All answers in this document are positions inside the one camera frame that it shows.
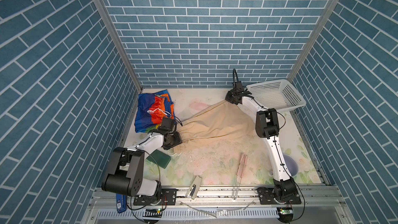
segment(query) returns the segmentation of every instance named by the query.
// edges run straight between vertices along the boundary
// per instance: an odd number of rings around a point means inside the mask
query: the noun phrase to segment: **beige cloth bag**
[[[174,147],[181,153],[225,139],[236,139],[252,133],[254,123],[237,105],[221,101],[195,114],[178,126],[182,144]]]

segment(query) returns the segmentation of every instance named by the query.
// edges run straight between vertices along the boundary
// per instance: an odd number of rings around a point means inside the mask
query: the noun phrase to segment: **brick wallpaper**
[[[0,223],[74,223],[137,95],[92,0],[0,0]]]
[[[296,110],[357,223],[397,223],[398,0],[340,0],[293,84]]]
[[[286,78],[327,0],[104,0],[144,87]]]

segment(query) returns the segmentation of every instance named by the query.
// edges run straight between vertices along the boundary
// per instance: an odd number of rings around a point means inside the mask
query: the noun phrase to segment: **floral mat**
[[[145,89],[154,93],[156,89]],[[168,89],[174,102],[175,114],[182,121],[224,99],[228,89]],[[286,125],[281,129],[279,140],[282,152],[291,156],[298,166],[293,178],[296,183],[321,183],[306,147],[289,112],[282,113]],[[278,116],[279,122],[284,119]],[[146,136],[135,133],[132,124],[125,147]],[[173,154],[168,166],[160,169],[162,185],[190,185],[195,176],[202,177],[202,185],[234,185],[241,153],[248,156],[241,185],[273,184],[272,167],[266,144],[257,137],[255,130],[250,135],[235,140],[220,140],[209,146]],[[158,179],[156,164],[145,160],[144,178]]]

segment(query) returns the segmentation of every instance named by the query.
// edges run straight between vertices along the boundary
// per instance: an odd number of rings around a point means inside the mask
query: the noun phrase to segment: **green sponge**
[[[172,157],[170,157],[169,155],[167,155],[159,150],[155,150],[154,152],[152,152],[151,156],[153,157],[153,159],[152,159],[152,157],[148,156],[147,160],[154,164],[158,163],[159,167],[162,167],[163,169],[165,169],[167,167],[167,165],[169,164],[169,162],[172,159]]]

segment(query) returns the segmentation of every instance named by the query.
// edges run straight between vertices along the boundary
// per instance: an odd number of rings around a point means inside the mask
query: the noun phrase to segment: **metal rail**
[[[97,7],[98,13],[105,24],[106,29],[109,32],[110,37],[112,38],[113,44],[115,45],[117,52],[119,53],[124,65],[127,68],[127,71],[129,72],[132,82],[134,85],[137,87],[138,92],[142,92],[142,87],[140,84],[140,81],[137,78],[137,75],[135,74],[129,57],[127,56],[126,50],[124,49],[122,42],[119,38],[119,35],[117,34],[117,31],[115,29],[115,26],[112,23],[111,17],[109,16],[109,13],[105,7],[105,4],[103,3],[102,0],[93,0],[95,6]]]
[[[323,184],[299,184],[305,202],[293,207],[337,207],[345,208],[346,204],[337,186],[326,186]],[[261,205],[256,188],[273,187],[273,185],[249,185],[241,186],[236,200],[232,199],[234,186],[201,186],[197,197],[192,200],[186,197],[189,186],[163,186],[163,188],[177,189],[176,205],[168,206],[171,209],[185,209],[189,205],[194,208],[226,208],[226,207],[246,207],[253,202],[247,209],[258,207],[280,207],[281,205]],[[99,212],[115,209],[115,193],[102,191],[97,188],[89,203],[82,223],[94,223]]]
[[[135,98],[132,108],[129,112],[129,118],[127,119],[127,122],[126,122],[125,127],[122,132],[122,136],[120,137],[119,143],[117,144],[118,147],[124,147],[126,138],[129,134],[129,130],[131,128],[131,124],[134,121],[135,113],[137,112],[137,106],[138,106],[138,95]]]
[[[306,44],[301,50],[301,53],[296,60],[296,63],[293,65],[292,70],[287,76],[287,80],[289,82],[292,82],[296,74],[299,72],[301,65],[304,63],[305,59],[307,58],[308,53],[311,51],[312,47],[314,46],[316,39],[321,33],[323,27],[325,26],[326,22],[328,21],[330,15],[332,14],[338,2],[339,0],[328,0],[328,2],[326,3],[325,8],[321,13],[321,16],[316,22],[316,25],[313,31],[311,32],[310,36],[308,37]]]
[[[295,111],[291,111],[290,114],[293,118],[293,121],[296,124],[297,130],[301,136],[304,146],[306,147],[308,154],[310,155],[311,161],[314,164],[314,167],[317,170],[319,177],[321,178],[321,181],[323,181],[326,185],[330,185],[331,183],[330,183],[328,177],[326,176],[326,173],[325,173],[324,169],[322,168],[322,165],[319,162],[318,157],[316,156],[316,153],[314,152],[314,149],[312,148],[310,141],[308,140],[308,136],[307,136],[306,132],[304,131],[304,128],[301,125],[301,122],[300,122],[300,119],[299,119],[297,113]]]

